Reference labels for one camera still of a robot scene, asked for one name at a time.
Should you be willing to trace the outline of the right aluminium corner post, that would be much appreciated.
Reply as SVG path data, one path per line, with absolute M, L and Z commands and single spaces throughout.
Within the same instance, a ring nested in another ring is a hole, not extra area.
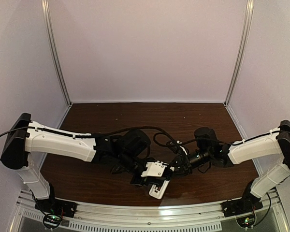
M 241 40 L 238 48 L 238 53 L 234 65 L 234 69 L 232 72 L 232 78 L 229 85 L 229 89 L 227 92 L 227 96 L 224 102 L 224 105 L 228 107 L 228 105 L 231 102 L 233 92 L 235 90 L 236 82 L 240 73 L 240 69 L 244 60 L 246 45 L 249 39 L 251 24 L 252 24 L 252 18 L 253 18 L 253 12 L 254 12 L 254 0 L 247 0 L 246 2 L 246 9 L 245 9 L 245 17 L 243 22 L 243 28 L 241 33 Z

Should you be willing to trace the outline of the white remote control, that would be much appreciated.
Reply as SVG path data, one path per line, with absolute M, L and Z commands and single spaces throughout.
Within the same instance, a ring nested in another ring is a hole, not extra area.
M 149 191 L 149 195 L 155 199 L 162 199 L 170 181 L 163 181 L 162 186 L 152 185 Z

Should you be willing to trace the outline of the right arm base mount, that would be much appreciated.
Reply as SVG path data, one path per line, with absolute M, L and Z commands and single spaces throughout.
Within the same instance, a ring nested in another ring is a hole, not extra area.
M 252 229 L 256 224 L 256 210 L 262 209 L 260 198 L 250 193 L 252 182 L 250 182 L 240 199 L 229 199 L 221 204 L 224 217 L 240 216 L 236 218 L 237 224 L 244 229 Z

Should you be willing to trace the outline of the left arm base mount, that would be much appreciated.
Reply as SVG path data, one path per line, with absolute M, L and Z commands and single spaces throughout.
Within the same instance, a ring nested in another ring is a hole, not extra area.
M 64 217 L 74 217 L 77 203 L 56 198 L 35 200 L 35 208 L 43 214 L 43 225 L 49 230 L 54 230 L 61 225 Z

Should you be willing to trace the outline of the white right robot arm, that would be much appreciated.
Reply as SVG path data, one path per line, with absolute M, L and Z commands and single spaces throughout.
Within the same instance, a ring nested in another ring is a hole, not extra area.
M 215 131 L 209 127 L 198 128 L 194 132 L 197 150 L 187 152 L 180 144 L 175 148 L 178 156 L 171 162 L 174 173 L 188 175 L 194 168 L 206 163 L 227 168 L 247 160 L 278 155 L 274 167 L 258 178 L 250 181 L 244 190 L 242 199 L 256 203 L 269 190 L 290 177 L 290 121 L 283 120 L 277 128 L 246 140 L 225 143 L 219 141 Z

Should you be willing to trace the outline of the aluminium corner post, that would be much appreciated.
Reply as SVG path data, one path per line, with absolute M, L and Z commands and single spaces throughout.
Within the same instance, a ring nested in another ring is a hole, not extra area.
M 59 61 L 59 56 L 58 56 L 57 46 L 56 46 L 55 37 L 54 37 L 52 21 L 51 21 L 49 1 L 41 0 L 41 4 L 42 4 L 42 11 L 43 11 L 44 21 L 45 21 L 45 26 L 46 26 L 46 32 L 47 32 L 47 37 L 49 41 L 50 52 L 51 52 L 51 57 L 53 60 L 55 72 L 57 75 L 58 83 L 59 83 L 63 98 L 65 100 L 65 104 L 69 107 L 72 105 L 72 102 L 68 94 L 67 86 L 63 77 L 62 68 Z
M 246 2 L 246 9 L 245 9 L 245 17 L 243 22 L 243 28 L 241 33 L 241 40 L 238 48 L 238 53 L 234 65 L 234 69 L 232 72 L 232 78 L 229 85 L 229 89 L 227 92 L 227 96 L 224 102 L 224 105 L 228 107 L 228 105 L 231 102 L 233 92 L 235 90 L 236 82 L 240 73 L 240 69 L 244 60 L 246 45 L 249 39 L 251 24 L 252 24 L 252 18 L 253 18 L 253 12 L 254 12 L 254 0 L 247 0 Z

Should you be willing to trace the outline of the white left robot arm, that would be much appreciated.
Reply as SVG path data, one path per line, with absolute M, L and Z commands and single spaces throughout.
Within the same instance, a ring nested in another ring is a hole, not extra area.
M 123 136 L 75 133 L 49 128 L 23 113 L 7 133 L 1 155 L 4 166 L 16 170 L 37 200 L 54 197 L 54 191 L 35 167 L 32 152 L 52 153 L 85 162 L 114 161 L 131 173 L 131 184 L 151 185 L 150 196 L 161 199 L 169 184 L 167 166 L 160 161 L 138 157 L 150 148 L 150 139 L 138 129 L 129 129 Z

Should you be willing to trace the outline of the left aluminium corner post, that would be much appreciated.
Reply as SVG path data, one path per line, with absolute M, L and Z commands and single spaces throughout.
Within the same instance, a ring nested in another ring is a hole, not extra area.
M 68 94 L 67 86 L 63 77 L 62 68 L 59 61 L 59 56 L 58 56 L 57 46 L 56 46 L 55 37 L 54 37 L 52 21 L 51 21 L 49 1 L 41 0 L 41 4 L 42 4 L 42 11 L 43 11 L 44 21 L 45 21 L 45 26 L 46 26 L 46 32 L 47 32 L 47 37 L 49 41 L 50 52 L 51 52 L 51 57 L 53 60 L 55 72 L 57 75 L 58 83 L 59 83 L 63 98 L 65 100 L 65 104 L 69 107 L 72 105 L 72 102 Z

